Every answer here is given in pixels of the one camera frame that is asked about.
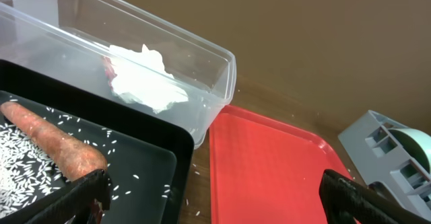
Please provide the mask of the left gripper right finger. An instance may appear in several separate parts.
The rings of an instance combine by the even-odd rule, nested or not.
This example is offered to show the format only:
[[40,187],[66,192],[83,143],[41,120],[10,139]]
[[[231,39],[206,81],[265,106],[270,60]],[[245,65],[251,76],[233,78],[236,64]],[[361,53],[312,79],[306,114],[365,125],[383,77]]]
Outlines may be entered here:
[[323,172],[319,197],[328,224],[430,224],[330,169]]

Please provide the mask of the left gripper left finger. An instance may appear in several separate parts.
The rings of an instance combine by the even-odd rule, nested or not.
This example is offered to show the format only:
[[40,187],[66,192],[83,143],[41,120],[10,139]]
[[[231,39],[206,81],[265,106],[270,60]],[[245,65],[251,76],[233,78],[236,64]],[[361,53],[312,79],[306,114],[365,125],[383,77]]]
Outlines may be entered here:
[[2,224],[95,223],[110,209],[111,180],[94,170],[36,202],[1,218]]

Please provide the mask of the orange carrot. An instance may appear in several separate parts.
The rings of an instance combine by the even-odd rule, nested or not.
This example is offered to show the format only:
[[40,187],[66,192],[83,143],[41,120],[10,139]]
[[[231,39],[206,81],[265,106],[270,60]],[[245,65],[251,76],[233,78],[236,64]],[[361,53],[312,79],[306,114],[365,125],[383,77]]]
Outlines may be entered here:
[[74,181],[94,170],[108,169],[107,160],[99,150],[68,135],[22,105],[5,102],[1,104],[1,113],[29,136],[67,179]]

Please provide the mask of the white rice pile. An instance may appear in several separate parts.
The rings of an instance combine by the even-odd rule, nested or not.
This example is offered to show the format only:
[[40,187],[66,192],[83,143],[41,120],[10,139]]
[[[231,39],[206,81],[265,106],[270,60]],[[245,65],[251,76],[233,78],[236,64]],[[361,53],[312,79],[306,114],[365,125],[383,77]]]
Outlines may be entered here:
[[[111,208],[103,223],[160,223],[176,167],[173,153],[78,116],[17,96],[21,103],[63,132],[96,148],[112,178]],[[1,118],[1,216],[12,214],[66,186],[69,180],[22,130]]]

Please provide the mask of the green bowl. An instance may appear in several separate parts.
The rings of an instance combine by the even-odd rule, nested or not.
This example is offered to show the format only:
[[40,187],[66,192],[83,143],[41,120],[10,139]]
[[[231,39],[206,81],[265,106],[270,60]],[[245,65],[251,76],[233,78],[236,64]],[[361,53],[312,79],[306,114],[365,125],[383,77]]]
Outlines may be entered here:
[[389,132],[430,173],[430,135],[413,128],[390,128]]

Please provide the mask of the red snack wrapper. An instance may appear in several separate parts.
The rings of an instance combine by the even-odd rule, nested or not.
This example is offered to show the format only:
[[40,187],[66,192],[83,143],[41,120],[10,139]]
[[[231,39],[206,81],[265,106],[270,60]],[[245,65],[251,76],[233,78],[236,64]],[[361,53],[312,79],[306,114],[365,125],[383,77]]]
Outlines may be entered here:
[[112,67],[112,63],[109,57],[102,57],[102,62],[104,65],[104,71],[108,78],[108,84],[110,88],[112,88],[112,80],[117,76],[117,74],[114,71],[114,68]]

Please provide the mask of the white napkin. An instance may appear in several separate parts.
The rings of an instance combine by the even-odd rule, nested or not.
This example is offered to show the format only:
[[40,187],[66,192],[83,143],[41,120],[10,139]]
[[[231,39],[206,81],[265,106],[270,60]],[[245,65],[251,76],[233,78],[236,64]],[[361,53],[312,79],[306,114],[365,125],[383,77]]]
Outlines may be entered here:
[[187,92],[172,82],[174,76],[166,72],[157,50],[143,44],[135,52],[111,44],[109,51],[115,54],[110,60],[117,74],[112,80],[112,93],[122,101],[148,106],[158,114],[189,100]]

